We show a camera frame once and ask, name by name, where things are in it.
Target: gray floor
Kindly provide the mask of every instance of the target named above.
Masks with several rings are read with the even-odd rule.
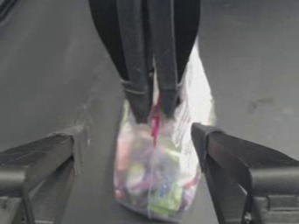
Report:
[[[218,125],[297,158],[298,11],[294,0],[204,0],[201,21]],[[0,29],[2,150],[85,120],[91,147],[63,223],[155,223],[114,200],[123,95],[87,2],[23,0]],[[205,181],[184,223],[217,223]]]

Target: plastic bag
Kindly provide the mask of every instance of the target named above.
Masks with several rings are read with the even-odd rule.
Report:
[[[213,123],[213,99],[194,47],[174,119],[154,106],[151,123],[137,124],[129,102],[118,136],[117,200],[150,219],[181,221],[193,204],[201,167],[193,145],[193,123]]]

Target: clear plastic bag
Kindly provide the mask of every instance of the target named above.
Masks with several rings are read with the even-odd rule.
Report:
[[[193,204],[201,167],[192,126],[196,122],[213,124],[212,91],[194,48],[174,119],[166,119],[155,106],[151,123],[137,124],[126,101],[118,136],[117,200],[162,221],[181,221]]]

